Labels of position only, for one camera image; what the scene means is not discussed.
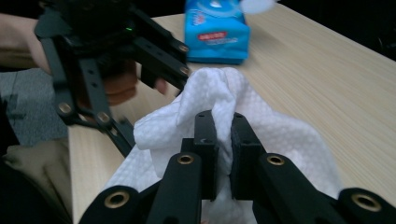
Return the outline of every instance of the white cloth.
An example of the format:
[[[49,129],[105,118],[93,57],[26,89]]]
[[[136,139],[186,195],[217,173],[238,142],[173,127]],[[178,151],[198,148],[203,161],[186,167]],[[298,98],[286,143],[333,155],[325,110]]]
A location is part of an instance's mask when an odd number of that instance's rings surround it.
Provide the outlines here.
[[[170,157],[180,151],[182,138],[193,137],[195,115],[209,109],[221,142],[219,183],[217,199],[203,202],[202,220],[256,223],[251,202],[231,198],[227,176],[233,160],[230,127],[234,112],[247,118],[268,152],[290,158],[318,190],[335,197],[341,189],[332,155],[319,134],[308,124],[271,109],[233,68],[194,72],[172,104],[139,120],[134,126],[136,146],[106,186],[141,191],[158,181]]]

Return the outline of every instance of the blue package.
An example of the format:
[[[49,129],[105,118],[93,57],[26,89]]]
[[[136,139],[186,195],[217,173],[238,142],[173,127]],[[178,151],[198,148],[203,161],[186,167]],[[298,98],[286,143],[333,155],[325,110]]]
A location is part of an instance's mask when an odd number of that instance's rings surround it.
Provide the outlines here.
[[[188,0],[185,43],[195,63],[242,63],[248,57],[250,28],[239,0]]]

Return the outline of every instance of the wooden table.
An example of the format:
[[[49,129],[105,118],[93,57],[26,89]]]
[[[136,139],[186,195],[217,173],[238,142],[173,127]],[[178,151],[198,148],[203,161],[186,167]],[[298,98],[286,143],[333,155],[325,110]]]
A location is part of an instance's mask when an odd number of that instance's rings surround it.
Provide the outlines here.
[[[157,20],[183,40],[184,16]],[[361,187],[396,205],[396,62],[277,5],[247,16],[249,59],[236,66],[275,110],[314,126],[331,149],[345,187]],[[207,66],[190,64],[193,70]],[[170,103],[141,84],[113,108],[132,123]],[[122,162],[101,133],[69,130],[74,220]]]

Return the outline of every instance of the gray floor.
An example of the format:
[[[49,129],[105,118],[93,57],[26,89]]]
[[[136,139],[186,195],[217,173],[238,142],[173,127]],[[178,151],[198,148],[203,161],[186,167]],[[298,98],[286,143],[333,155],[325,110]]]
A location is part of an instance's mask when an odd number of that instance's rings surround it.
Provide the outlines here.
[[[53,107],[51,77],[42,70],[0,73],[0,93],[22,145],[67,136],[67,128]]]

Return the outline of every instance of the wet wipes package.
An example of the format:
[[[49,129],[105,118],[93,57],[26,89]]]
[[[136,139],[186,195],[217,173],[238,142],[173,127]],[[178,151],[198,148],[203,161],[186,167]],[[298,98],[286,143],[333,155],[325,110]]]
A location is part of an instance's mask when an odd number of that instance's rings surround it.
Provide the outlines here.
[[[241,63],[248,57],[250,28],[238,0],[188,0],[185,43],[188,61]]]

